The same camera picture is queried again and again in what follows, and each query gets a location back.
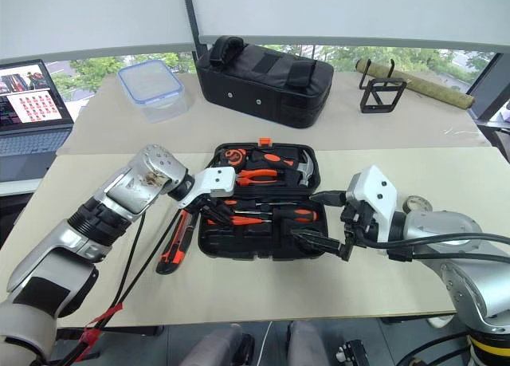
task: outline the red cable tie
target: red cable tie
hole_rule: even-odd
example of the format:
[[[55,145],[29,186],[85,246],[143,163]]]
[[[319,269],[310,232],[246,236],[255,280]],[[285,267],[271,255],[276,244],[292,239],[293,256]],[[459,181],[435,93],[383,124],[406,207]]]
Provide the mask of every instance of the red cable tie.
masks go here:
[[[97,318],[94,318],[92,321],[87,323],[87,325],[83,329],[83,334],[81,334],[80,342],[83,342],[87,344],[87,348],[78,356],[75,362],[80,362],[84,359],[84,357],[90,352],[94,344],[97,342],[101,335],[101,331],[96,328],[88,328],[87,326],[90,324],[93,324],[95,322],[101,321],[104,318],[108,318],[113,316],[115,313],[117,313],[119,310],[122,310],[123,306],[122,304],[117,304],[113,306],[112,308],[108,309],[106,312],[98,316]]]
[[[82,361],[85,356],[90,352],[94,344],[97,342],[101,335],[101,331],[99,329],[84,329],[83,334],[80,337],[80,342],[86,343],[88,346],[87,348],[78,356],[78,358],[75,360],[75,362]]]
[[[117,313],[119,310],[122,310],[122,308],[123,308],[122,304],[117,304],[117,305],[113,306],[112,308],[108,309],[106,312],[104,312],[100,316],[94,318],[87,325],[90,325],[90,324],[93,324],[95,322],[101,321],[104,318],[108,318],[108,317],[112,316],[113,314]]]

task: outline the tool case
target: tool case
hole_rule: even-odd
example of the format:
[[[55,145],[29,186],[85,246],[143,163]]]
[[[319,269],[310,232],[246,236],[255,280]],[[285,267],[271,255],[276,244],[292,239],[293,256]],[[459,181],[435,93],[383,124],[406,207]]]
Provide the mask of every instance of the tool case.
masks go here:
[[[294,128],[315,123],[332,85],[333,67],[223,36],[197,61],[204,97]]]
[[[244,152],[245,155],[241,157],[236,152]],[[269,158],[278,156],[288,163],[303,162],[307,155],[313,166],[308,185],[300,185],[303,180],[302,173],[290,167],[276,168],[278,171],[276,178],[274,176],[258,176],[250,180],[254,183],[241,185],[240,183],[244,184],[240,177],[242,174],[265,174],[265,172],[259,171],[274,168],[271,161],[261,158],[262,155]],[[316,258],[323,253],[306,243],[299,242],[291,234],[291,229],[308,228],[328,235],[324,205],[308,199],[308,196],[320,184],[319,165],[313,149],[298,144],[271,144],[270,140],[261,140],[259,144],[222,144],[214,152],[212,167],[228,165],[235,168],[238,177],[234,193],[231,197],[224,199],[225,204],[232,208],[232,212],[261,212],[260,215],[233,213],[236,218],[260,218],[269,220],[269,222],[220,226],[202,218],[198,232],[198,246],[203,253],[220,258],[254,259],[259,257],[272,258],[273,260]],[[270,205],[272,203],[287,203],[288,205]],[[294,218],[275,217],[282,212],[288,214],[291,211],[293,213],[294,210],[311,211],[315,221],[308,222],[306,218],[299,218],[300,214],[297,216],[299,221],[294,221]]]

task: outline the bag handle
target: bag handle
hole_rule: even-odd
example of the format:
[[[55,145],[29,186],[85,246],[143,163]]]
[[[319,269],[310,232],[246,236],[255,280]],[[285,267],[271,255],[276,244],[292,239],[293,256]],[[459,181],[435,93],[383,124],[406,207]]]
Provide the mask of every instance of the bag handle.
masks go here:
[[[245,48],[241,37],[219,37],[209,55],[209,63],[215,67],[227,65]]]
[[[287,85],[296,88],[306,88],[310,85],[313,71],[316,68],[316,60],[294,61],[287,76]]]

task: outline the hammer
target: hammer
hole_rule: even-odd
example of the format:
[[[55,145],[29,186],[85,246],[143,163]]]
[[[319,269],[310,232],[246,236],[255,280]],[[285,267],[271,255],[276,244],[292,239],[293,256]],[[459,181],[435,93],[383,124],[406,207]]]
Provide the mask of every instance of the hammer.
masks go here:
[[[278,155],[274,155],[272,153],[267,152],[259,152],[254,151],[252,153],[251,159],[252,161],[262,160],[268,163],[273,168],[279,169],[293,169],[301,173],[300,185],[308,186],[308,181],[310,177],[313,175],[313,161],[310,155],[303,151],[305,161],[304,163],[297,163],[292,159],[285,159]]]
[[[308,186],[308,181],[310,180],[310,177],[313,175],[313,161],[310,155],[303,151],[304,158],[306,159],[304,163],[299,163],[297,165],[298,172],[301,172],[301,181],[300,185]]]

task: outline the laptop screen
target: laptop screen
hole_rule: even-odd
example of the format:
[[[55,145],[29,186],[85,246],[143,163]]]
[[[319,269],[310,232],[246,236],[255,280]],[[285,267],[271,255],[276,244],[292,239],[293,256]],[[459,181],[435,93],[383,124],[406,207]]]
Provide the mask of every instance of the laptop screen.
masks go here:
[[[41,60],[0,65],[0,132],[72,123]]]

